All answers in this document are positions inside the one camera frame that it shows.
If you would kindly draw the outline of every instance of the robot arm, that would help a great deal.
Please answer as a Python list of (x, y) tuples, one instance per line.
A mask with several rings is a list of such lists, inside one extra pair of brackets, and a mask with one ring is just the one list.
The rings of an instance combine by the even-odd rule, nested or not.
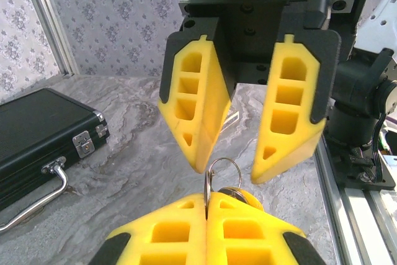
[(237, 83), (266, 84), (251, 178), (309, 158), (365, 0), (181, 0), (159, 109), (191, 167), (208, 163)]

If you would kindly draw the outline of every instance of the wall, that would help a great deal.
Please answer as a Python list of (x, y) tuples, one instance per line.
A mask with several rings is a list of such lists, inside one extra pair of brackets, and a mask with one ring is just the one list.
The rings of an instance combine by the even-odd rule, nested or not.
[(60, 71), (31, 0), (0, 0), (0, 102)]
[[(81, 72), (157, 76), (167, 36), (181, 24), (179, 0), (55, 0)], [(368, 0), (363, 16), (378, 0)]]

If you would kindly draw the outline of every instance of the white robot part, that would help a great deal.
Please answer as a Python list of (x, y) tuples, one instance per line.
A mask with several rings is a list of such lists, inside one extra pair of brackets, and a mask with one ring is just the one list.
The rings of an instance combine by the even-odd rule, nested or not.
[(357, 31), (354, 48), (380, 53), (392, 49), (397, 61), (397, 0), (381, 0)]

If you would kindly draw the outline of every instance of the marble table surface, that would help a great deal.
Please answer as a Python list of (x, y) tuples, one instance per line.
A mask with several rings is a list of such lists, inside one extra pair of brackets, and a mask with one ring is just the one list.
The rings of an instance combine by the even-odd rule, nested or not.
[[(203, 175), (191, 170), (156, 107), (158, 78), (73, 76), (52, 86), (103, 111), (107, 145), (69, 168), (67, 191), (43, 210), (0, 235), (0, 264), (87, 264), (115, 228), (181, 197), (203, 191)], [(327, 264), (336, 264), (316, 166), (312, 159), (255, 186), (249, 174), (256, 149), (265, 86), (238, 86), (233, 107), (240, 121), (225, 130), (211, 161), (227, 156), (243, 174), (242, 188), (265, 211), (300, 227)], [(216, 164), (214, 188), (235, 186), (227, 162)], [(0, 212), (6, 222), (50, 190), (53, 179)]]

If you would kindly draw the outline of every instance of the silver handle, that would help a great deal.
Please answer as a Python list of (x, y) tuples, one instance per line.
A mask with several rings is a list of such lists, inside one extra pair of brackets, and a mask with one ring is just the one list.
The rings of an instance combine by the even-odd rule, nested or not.
[(62, 156), (61, 158), (58, 158), (55, 162), (48, 164), (42, 168), (43, 174), (45, 173), (56, 174), (62, 180), (62, 185), (59, 188), (55, 189), (53, 192), (49, 193), (48, 195), (45, 195), (41, 199), (34, 202), (32, 205), (28, 206), (23, 211), (18, 213), (8, 223), (0, 225), (0, 233), (4, 233), (10, 230), (11, 228), (15, 227), (20, 222), (22, 222), (23, 220), (31, 216), (33, 213), (35, 213), (37, 210), (47, 205), (53, 199), (57, 198), (66, 190), (68, 186), (68, 177), (66, 173), (62, 170), (65, 161), (66, 158)]

